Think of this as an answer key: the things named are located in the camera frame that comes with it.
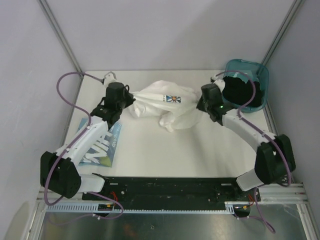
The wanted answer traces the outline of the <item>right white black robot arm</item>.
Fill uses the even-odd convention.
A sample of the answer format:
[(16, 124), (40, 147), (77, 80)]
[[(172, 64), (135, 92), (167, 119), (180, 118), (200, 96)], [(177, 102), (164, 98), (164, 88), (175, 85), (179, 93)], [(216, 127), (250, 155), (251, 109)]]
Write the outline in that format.
[(256, 153), (254, 168), (236, 178), (236, 185), (230, 188), (231, 196), (242, 201), (249, 190), (269, 185), (287, 176), (287, 184), (292, 182), (291, 173), (296, 169), (292, 144), (285, 134), (275, 135), (261, 130), (241, 115), (239, 109), (223, 102), (222, 93), (214, 83), (201, 87), (201, 97), (196, 108), (208, 113), (213, 122), (233, 131), (249, 144)]

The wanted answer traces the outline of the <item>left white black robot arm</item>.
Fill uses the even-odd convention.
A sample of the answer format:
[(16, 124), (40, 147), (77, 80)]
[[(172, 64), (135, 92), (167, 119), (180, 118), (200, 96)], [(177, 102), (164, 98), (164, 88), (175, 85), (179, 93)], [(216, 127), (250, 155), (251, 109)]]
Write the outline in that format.
[(40, 183), (44, 191), (52, 191), (70, 199), (77, 193), (90, 193), (100, 200), (110, 196), (111, 188), (96, 173), (80, 174), (78, 166), (94, 143), (108, 132), (120, 119), (123, 110), (135, 101), (129, 86), (120, 82), (110, 83), (105, 97), (88, 114), (87, 124), (70, 143), (55, 152), (44, 152), (40, 158)]

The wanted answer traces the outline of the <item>white t shirt flower print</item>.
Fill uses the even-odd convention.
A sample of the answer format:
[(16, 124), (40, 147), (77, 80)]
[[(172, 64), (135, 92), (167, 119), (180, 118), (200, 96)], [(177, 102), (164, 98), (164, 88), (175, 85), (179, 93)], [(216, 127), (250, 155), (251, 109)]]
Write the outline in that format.
[(174, 82), (159, 80), (132, 94), (135, 101), (129, 107), (131, 115), (159, 117), (158, 124), (168, 132), (189, 129), (203, 116), (197, 109), (200, 92)]

